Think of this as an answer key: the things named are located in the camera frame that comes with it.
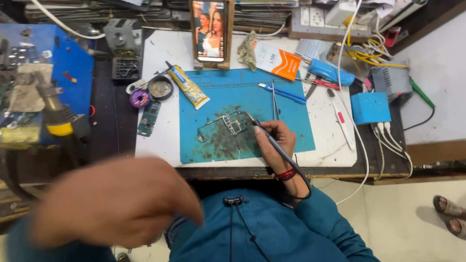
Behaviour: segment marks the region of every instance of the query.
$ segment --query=teal shirt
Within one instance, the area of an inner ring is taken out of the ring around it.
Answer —
[[[225,197],[240,195],[244,201],[238,207],[245,223],[271,262],[379,261],[338,213],[334,201],[316,188],[312,189],[312,196],[302,200],[295,210],[264,193],[248,189],[234,189],[208,197],[203,200],[204,226],[196,227],[189,221],[181,225],[171,247],[170,261],[229,261],[231,208],[234,208],[232,261],[265,261],[250,241],[236,208],[223,203]],[[79,241],[54,249],[36,249],[26,237],[27,225],[27,218],[23,219],[9,233],[7,255],[11,262],[81,261],[80,256],[87,250],[92,252],[92,259],[86,256],[86,261],[115,261],[109,257],[110,249],[106,251]]]

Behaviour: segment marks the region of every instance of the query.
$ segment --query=sandal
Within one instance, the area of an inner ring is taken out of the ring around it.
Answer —
[[[458,231],[456,231],[456,230],[454,230],[452,228],[451,221],[453,221],[453,220],[456,220],[456,221],[459,222],[459,225],[461,226],[461,231],[460,232],[458,232]],[[445,223],[445,225],[446,225],[446,228],[448,229],[448,231],[450,231],[450,233],[452,233],[453,235],[459,237],[460,239],[466,240],[466,221],[455,218],[455,219],[452,219],[452,220],[448,221],[447,223]]]
[[[440,198],[443,198],[446,200],[445,210],[443,210],[440,207]],[[433,202],[434,202],[435,209],[441,214],[445,214],[445,215],[449,215],[453,217],[460,217],[461,212],[463,211],[463,208],[460,205],[457,205],[442,196],[435,196]]]

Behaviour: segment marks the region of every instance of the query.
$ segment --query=blue power supply box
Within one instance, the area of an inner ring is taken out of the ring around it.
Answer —
[[[31,29],[28,41],[35,46],[36,54],[44,54],[47,63],[53,64],[52,79],[63,88],[61,102],[69,104],[73,113],[89,116],[94,58],[57,25],[46,24],[0,24],[0,38],[8,40],[9,52],[24,46],[21,32],[27,28]]]
[[[385,92],[357,93],[351,96],[351,109],[355,124],[391,121]]]

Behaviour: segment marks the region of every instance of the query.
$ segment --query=hand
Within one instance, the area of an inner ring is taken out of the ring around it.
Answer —
[[[285,150],[285,152],[292,157],[295,150],[296,134],[293,133],[281,120],[272,120],[262,122],[260,124],[278,144]],[[285,161],[280,154],[275,150],[272,144],[268,141],[264,131],[258,126],[254,127],[257,143],[259,144],[260,151],[264,161],[273,169],[275,174],[281,174],[291,169],[290,164]]]
[[[57,181],[33,212],[31,236],[43,247],[79,239],[136,248],[160,236],[173,214],[203,223],[196,194],[171,165],[115,158]]]

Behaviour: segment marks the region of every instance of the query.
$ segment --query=white wall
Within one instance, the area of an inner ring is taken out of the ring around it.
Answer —
[[[435,104],[427,123],[405,132],[409,145],[466,139],[466,12],[395,55]],[[417,95],[402,109],[403,127],[426,120],[431,108]]]

